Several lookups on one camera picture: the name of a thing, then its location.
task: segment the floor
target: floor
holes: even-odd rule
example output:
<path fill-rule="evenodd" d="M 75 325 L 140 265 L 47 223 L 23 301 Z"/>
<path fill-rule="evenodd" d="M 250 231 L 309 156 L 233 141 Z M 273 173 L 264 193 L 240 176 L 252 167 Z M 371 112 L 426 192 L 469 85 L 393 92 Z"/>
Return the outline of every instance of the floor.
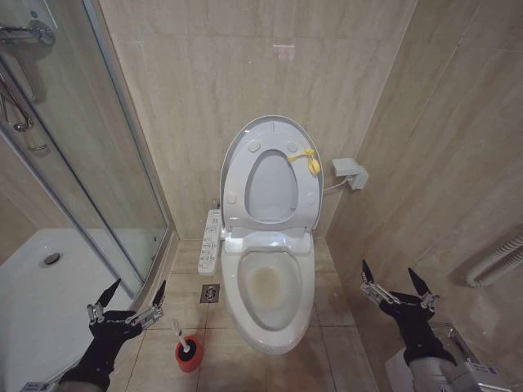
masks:
<path fill-rule="evenodd" d="M 329 248 L 315 238 L 315 308 L 300 344 L 280 356 L 251 349 L 235 330 L 224 299 L 200 304 L 203 284 L 221 283 L 197 273 L 200 241 L 180 241 L 169 274 L 165 316 L 127 342 L 111 375 L 110 391 L 378 391 L 346 303 Z M 203 344 L 199 370 L 186 374 L 174 360 L 169 319 Z"/>

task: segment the floor drain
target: floor drain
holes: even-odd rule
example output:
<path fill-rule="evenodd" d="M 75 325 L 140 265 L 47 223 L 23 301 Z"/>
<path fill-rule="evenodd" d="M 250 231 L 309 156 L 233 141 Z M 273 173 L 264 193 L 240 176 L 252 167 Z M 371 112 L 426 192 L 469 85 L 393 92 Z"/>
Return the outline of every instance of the floor drain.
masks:
<path fill-rule="evenodd" d="M 202 286 L 202 295 L 199 298 L 200 304 L 212 304 L 218 302 L 220 296 L 219 284 L 204 284 Z"/>
<path fill-rule="evenodd" d="M 52 255 L 49 255 L 43 260 L 44 265 L 53 265 L 58 262 L 60 259 L 61 254 L 60 253 L 53 253 Z"/>

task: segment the toilet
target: toilet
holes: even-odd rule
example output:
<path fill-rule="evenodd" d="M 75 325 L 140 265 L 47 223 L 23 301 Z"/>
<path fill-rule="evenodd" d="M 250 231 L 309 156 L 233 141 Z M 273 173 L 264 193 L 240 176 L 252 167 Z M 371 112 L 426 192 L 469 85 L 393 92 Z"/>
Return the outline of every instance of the toilet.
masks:
<path fill-rule="evenodd" d="M 316 147 L 289 118 L 251 121 L 226 153 L 220 179 L 226 305 L 240 335 L 265 354 L 289 352 L 309 326 L 312 230 L 322 189 Z"/>

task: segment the robotic arm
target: robotic arm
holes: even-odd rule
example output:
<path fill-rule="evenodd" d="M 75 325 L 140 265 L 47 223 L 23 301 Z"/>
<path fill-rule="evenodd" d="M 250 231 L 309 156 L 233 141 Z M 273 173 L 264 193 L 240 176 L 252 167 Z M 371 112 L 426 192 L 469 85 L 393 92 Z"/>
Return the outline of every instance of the robotic arm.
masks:
<path fill-rule="evenodd" d="M 396 321 L 405 342 L 404 359 L 413 375 L 413 390 L 510 392 L 493 368 L 473 362 L 456 363 L 428 323 L 439 297 L 432 294 L 425 281 L 410 268 L 409 275 L 419 296 L 387 291 L 374 282 L 369 266 L 365 260 L 362 262 L 361 290 Z"/>
<path fill-rule="evenodd" d="M 78 365 L 68 370 L 60 379 L 58 391 L 107 390 L 109 374 L 114 370 L 114 360 L 123 343 L 140 335 L 163 316 L 165 281 L 156 292 L 152 305 L 139 314 L 131 310 L 104 312 L 119 284 L 120 279 L 105 290 L 94 305 L 87 306 L 92 342 Z"/>

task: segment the toilet bowl stain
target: toilet bowl stain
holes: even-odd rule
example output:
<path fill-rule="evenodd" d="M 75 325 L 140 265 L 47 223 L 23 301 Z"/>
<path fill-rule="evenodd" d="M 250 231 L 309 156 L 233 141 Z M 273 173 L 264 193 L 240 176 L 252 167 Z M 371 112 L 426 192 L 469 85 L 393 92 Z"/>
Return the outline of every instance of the toilet bowl stain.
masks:
<path fill-rule="evenodd" d="M 250 292 L 253 305 L 259 308 L 274 308 L 281 299 L 281 281 L 270 267 L 260 267 L 251 275 Z"/>

